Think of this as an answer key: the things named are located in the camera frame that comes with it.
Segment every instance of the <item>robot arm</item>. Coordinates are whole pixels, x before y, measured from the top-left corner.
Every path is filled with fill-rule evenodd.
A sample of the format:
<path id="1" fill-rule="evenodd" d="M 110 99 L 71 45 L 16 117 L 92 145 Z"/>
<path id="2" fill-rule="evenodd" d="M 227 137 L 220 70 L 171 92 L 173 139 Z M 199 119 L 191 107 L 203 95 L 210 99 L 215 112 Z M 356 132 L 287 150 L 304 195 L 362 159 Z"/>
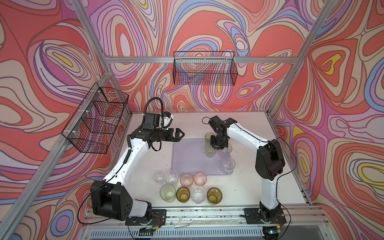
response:
<path id="1" fill-rule="evenodd" d="M 127 191 L 129 179 L 144 154 L 153 148 L 153 142 L 178 142 L 184 133 L 176 128 L 168 128 L 173 116 L 169 112 L 162 114 L 146 113 L 144 111 L 142 124 L 127 136 L 128 147 L 118 160 L 112 171 L 102 181 L 94 181 L 91 186 L 93 213 L 120 221 L 128 217 L 152 218 L 152 207 L 149 202 L 133 200 Z"/>
<path id="2" fill-rule="evenodd" d="M 255 169 L 262 177 L 263 191 L 260 216 L 265 222 L 270 221 L 281 209 L 276 195 L 277 179 L 285 166 L 280 143 L 276 139 L 269 141 L 251 133 L 232 118 L 222 121 L 214 116 L 210 118 L 209 125 L 216 133 L 216 136 L 211 136 L 214 149 L 228 147 L 228 140 L 232 137 L 256 155 Z"/>

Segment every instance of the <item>metal rail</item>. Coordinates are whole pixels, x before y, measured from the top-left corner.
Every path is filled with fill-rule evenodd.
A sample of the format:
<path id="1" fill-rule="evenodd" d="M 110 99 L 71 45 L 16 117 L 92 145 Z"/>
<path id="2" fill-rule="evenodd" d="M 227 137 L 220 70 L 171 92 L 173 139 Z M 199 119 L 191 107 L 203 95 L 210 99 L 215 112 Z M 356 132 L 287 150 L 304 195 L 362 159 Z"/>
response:
<path id="1" fill-rule="evenodd" d="M 246 219 L 241 217 L 244 208 L 257 208 L 258 205 L 233 207 L 165 207 L 167 210 L 166 225 L 163 227 L 175 228 L 188 225 L 191 227 L 230 227 L 244 226 Z M 283 209 L 287 222 L 291 225 L 328 225 L 328 218 L 320 206 L 313 205 L 285 205 Z M 105 217 L 87 214 L 85 222 L 95 222 Z M 277 224 L 252 224 L 252 226 L 276 226 Z M 126 228 L 125 221 L 110 219 L 101 223 L 86 226 L 87 228 Z"/>
<path id="2" fill-rule="evenodd" d="M 279 134 L 278 134 L 277 128 L 276 128 L 276 126 L 275 126 L 275 124 L 274 124 L 274 122 L 273 122 L 271 116 L 270 116 L 268 113 L 265 113 L 265 116 L 266 116 L 266 118 L 268 119 L 269 125 L 271 126 L 272 131 L 273 131 L 273 133 L 275 134 L 275 137 L 278 138 L 278 137 L 279 137 Z M 278 141 L 280 142 L 280 145 L 281 145 L 281 146 L 286 146 L 286 144 L 285 144 L 281 139 L 278 139 Z M 285 156 L 285 159 L 286 159 L 287 162 L 288 162 L 289 167 L 290 167 L 291 170 L 292 170 L 295 166 L 293 165 L 293 162 L 294 162 L 294 161 L 292 161 L 291 153 L 288 152 L 288 151 L 286 150 L 285 147 L 282 147 L 281 149 L 282 149 L 282 151 L 283 151 L 283 155 Z M 299 174 L 298 174 L 298 169 L 292 171 L 292 174 L 293 174 L 293 176 L 295 177 L 296 183 L 297 183 L 297 185 L 299 186 L 299 188 L 300 188 L 302 194 L 304 195 L 304 197 L 305 197 L 307 203 L 309 203 L 310 205 L 312 205 L 313 203 L 312 203 L 312 201 L 311 201 L 311 197 L 308 195 L 308 192 L 307 192 L 307 191 L 305 190 L 305 188 L 304 188 L 304 184 L 303 184 L 303 182 L 301 181 L 300 176 L 299 176 Z"/>
<path id="3" fill-rule="evenodd" d="M 287 87 L 292 82 L 296 72 L 299 70 L 299 67 L 304 60 L 305 55 L 308 53 L 312 43 L 314 42 L 317 34 L 323 27 L 328 15 L 331 13 L 333 7 L 336 5 L 338 0 L 326 0 L 323 7 L 321 8 L 319 15 L 314 21 L 312 28 L 310 29 L 307 37 L 305 38 L 303 45 L 299 50 L 299 54 L 297 55 L 298 60 L 296 63 L 288 70 L 286 77 L 283 79 L 280 87 L 277 89 L 275 96 L 272 99 L 271 104 L 268 107 L 267 112 L 271 112 L 275 107 L 279 104 L 279 100 L 286 93 Z"/>
<path id="4" fill-rule="evenodd" d="M 96 55 L 99 58 L 99 61 L 101 62 L 102 66 L 104 67 L 104 70 L 111 72 L 112 70 L 109 66 L 109 63 L 107 63 L 107 61 L 105 59 L 106 54 L 100 45 L 100 41 L 96 36 L 96 32 L 94 31 L 91 20 L 88 16 L 87 11 L 85 10 L 83 3 L 81 2 L 81 0 L 72 0 L 72 5 L 73 5 L 73 8 L 74 8 L 77 16 L 79 17 L 80 23 L 84 27 L 84 30 L 88 36 L 88 39 L 90 39 L 90 41 L 93 45 L 93 48 L 96 51 Z M 119 83 L 117 82 L 117 79 L 116 79 L 114 74 L 112 75 L 112 78 L 110 79 L 110 81 L 111 81 L 111 85 L 114 88 L 121 90 L 121 87 L 120 87 Z"/>
<path id="5" fill-rule="evenodd" d="M 189 57 L 184 56 L 183 59 L 188 58 L 198 58 L 198 57 Z M 205 57 L 207 59 L 215 59 L 222 57 Z M 114 57 L 106 56 L 107 63 L 173 63 L 174 58 L 171 56 L 124 56 L 124 57 Z M 275 56 L 266 56 L 266 57 L 233 57 L 235 63 L 295 63 L 297 57 L 275 57 Z"/>
<path id="6" fill-rule="evenodd" d="M 110 77 L 111 73 L 105 72 L 99 80 L 100 86 L 105 86 Z M 94 91 L 89 92 L 89 95 L 84 100 L 84 103 L 80 106 L 79 110 L 75 113 L 75 116 L 68 124 L 67 129 L 72 129 L 76 122 L 80 119 L 83 111 L 86 109 L 93 96 L 95 95 L 97 88 L 98 86 L 95 84 L 93 89 Z M 21 192 L 20 196 L 16 199 L 15 203 L 11 206 L 11 209 L 3 218 L 0 224 L 0 233 L 2 233 L 0 240 L 7 240 L 12 237 L 13 233 L 17 229 L 20 222 L 23 220 L 36 196 L 44 186 L 44 183 L 48 177 L 51 175 L 53 169 L 61 159 L 61 156 L 69 144 L 69 141 L 63 135 L 60 135 L 59 140 L 57 140 L 57 142 L 54 144 L 42 164 L 39 166 L 31 180 L 29 180 L 28 184 Z"/>

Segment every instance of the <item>black wire basket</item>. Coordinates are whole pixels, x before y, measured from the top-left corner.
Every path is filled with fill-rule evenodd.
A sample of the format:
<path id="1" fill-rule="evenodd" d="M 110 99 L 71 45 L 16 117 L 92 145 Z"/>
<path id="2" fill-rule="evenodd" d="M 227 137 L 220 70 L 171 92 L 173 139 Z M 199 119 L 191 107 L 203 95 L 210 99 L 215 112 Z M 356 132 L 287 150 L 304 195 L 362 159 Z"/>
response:
<path id="1" fill-rule="evenodd" d="M 99 87 L 68 136 L 79 152 L 106 154 L 128 103 L 128 94 Z"/>
<path id="2" fill-rule="evenodd" d="M 234 55 L 233 51 L 175 51 L 173 83 L 234 86 L 237 78 Z"/>

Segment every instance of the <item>colorful swirl pattern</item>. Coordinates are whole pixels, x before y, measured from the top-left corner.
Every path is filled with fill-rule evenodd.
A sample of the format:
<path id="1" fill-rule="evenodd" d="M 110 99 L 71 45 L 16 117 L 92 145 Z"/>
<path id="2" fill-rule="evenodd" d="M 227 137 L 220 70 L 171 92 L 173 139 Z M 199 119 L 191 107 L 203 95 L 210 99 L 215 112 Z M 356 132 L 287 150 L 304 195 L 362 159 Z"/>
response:
<path id="1" fill-rule="evenodd" d="M 296 56 L 323 5 L 320 0 L 82 3 L 111 56 L 172 56 L 177 50 Z M 273 110 L 280 135 L 299 161 L 305 189 L 341 239 L 384 235 L 383 37 L 382 2 L 339 1 Z M 71 0 L 2 3 L 0 51 L 0 212 L 5 213 L 103 70 Z M 132 111 L 142 111 L 153 96 L 161 96 L 169 111 L 266 110 L 289 68 L 238 64 L 237 83 L 228 87 L 174 86 L 167 64 L 111 67 L 130 94 Z M 151 111 L 159 109 L 156 104 Z M 67 149 L 13 238 L 76 238 L 79 204 L 92 180 L 109 171 L 127 121 L 124 116 L 106 155 Z M 81 219 L 85 213 L 81 209 Z"/>
<path id="2" fill-rule="evenodd" d="M 295 56 L 322 5 L 318 0 L 111 0 L 86 9 L 110 56 L 225 49 L 237 56 Z"/>
<path id="3" fill-rule="evenodd" d="M 339 1 L 272 112 L 340 239 L 384 239 L 383 10 Z"/>
<path id="4" fill-rule="evenodd" d="M 2 220 L 103 69 L 70 0 L 2 2 L 0 51 Z M 76 237 L 79 203 L 92 180 L 109 171 L 127 121 L 124 116 L 105 155 L 68 147 L 14 239 Z"/>

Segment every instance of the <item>purple mat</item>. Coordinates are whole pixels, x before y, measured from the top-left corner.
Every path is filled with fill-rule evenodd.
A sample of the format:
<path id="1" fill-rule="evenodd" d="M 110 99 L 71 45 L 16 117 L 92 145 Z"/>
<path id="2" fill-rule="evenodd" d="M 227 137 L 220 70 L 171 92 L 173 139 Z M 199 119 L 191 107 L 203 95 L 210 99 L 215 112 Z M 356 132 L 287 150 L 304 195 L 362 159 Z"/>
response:
<path id="1" fill-rule="evenodd" d="M 223 175 L 220 171 L 220 157 L 205 155 L 205 139 L 182 139 L 173 145 L 172 169 L 179 175 L 186 173 L 192 176 L 197 172 L 206 175 Z"/>

